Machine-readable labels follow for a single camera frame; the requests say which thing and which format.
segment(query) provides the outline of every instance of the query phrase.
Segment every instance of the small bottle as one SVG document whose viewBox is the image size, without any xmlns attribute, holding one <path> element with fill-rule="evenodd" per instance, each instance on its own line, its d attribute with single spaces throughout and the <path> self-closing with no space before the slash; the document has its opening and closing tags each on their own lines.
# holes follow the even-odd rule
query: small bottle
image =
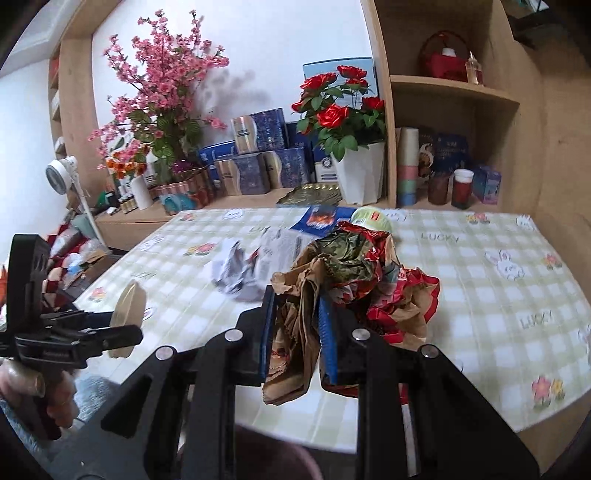
<svg viewBox="0 0 591 480">
<path fill-rule="evenodd" d="M 121 209 L 123 210 L 123 213 L 129 213 L 129 202 L 127 201 L 127 195 L 123 195 L 121 197 Z"/>
<path fill-rule="evenodd" d="M 470 58 L 466 62 L 466 75 L 468 77 L 468 83 L 482 85 L 482 67 L 472 52 L 470 52 Z"/>
</svg>

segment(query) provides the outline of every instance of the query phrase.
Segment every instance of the metal bolt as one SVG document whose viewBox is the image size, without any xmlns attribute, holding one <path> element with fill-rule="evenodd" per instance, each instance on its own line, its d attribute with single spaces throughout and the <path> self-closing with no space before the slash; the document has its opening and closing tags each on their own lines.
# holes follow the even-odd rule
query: metal bolt
<svg viewBox="0 0 591 480">
<path fill-rule="evenodd" d="M 423 345 L 420 349 L 421 355 L 426 358 L 435 358 L 439 356 L 439 348 L 435 345 Z"/>
<path fill-rule="evenodd" d="M 359 340 L 360 342 L 368 340 L 370 335 L 371 334 L 369 333 L 369 330 L 366 330 L 365 328 L 356 328 L 353 330 L 353 338 L 355 340 Z"/>
<path fill-rule="evenodd" d="M 232 330 L 228 330 L 223 335 L 224 335 L 224 338 L 228 342 L 237 342 L 238 340 L 242 339 L 242 337 L 244 336 L 242 331 L 238 330 L 237 328 L 233 328 Z"/>
<path fill-rule="evenodd" d="M 158 360 L 168 360 L 174 355 L 174 350 L 169 346 L 161 346 L 156 350 L 156 358 Z"/>
</svg>

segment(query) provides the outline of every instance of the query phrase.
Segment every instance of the blue booklet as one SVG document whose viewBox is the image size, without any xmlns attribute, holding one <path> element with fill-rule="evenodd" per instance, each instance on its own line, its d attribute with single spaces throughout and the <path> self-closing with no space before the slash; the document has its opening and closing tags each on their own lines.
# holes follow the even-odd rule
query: blue booklet
<svg viewBox="0 0 591 480">
<path fill-rule="evenodd" d="M 351 220 L 355 210 L 350 207 L 329 205 L 312 206 L 292 228 L 322 238 L 336 226 L 339 220 Z"/>
</svg>

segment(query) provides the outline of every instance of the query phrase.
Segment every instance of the teal object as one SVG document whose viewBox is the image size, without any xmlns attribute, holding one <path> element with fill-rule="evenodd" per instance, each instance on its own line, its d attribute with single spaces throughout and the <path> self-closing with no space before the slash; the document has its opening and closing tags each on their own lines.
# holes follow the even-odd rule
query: teal object
<svg viewBox="0 0 591 480">
<path fill-rule="evenodd" d="M 160 196 L 160 203 L 169 215 L 176 215 L 183 210 L 195 210 L 197 205 L 189 197 L 182 193 L 171 193 Z"/>
<path fill-rule="evenodd" d="M 415 193 L 417 191 L 416 180 L 399 180 L 396 186 L 396 192 L 400 195 Z"/>
</svg>

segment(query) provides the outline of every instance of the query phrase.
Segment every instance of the gold tray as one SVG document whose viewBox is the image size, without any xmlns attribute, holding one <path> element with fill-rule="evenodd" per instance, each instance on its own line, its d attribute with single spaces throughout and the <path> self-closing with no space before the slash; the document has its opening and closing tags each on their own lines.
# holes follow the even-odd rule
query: gold tray
<svg viewBox="0 0 591 480">
<path fill-rule="evenodd" d="M 303 207 L 308 205 L 338 205 L 343 199 L 338 183 L 309 183 L 296 187 L 277 205 Z"/>
</svg>

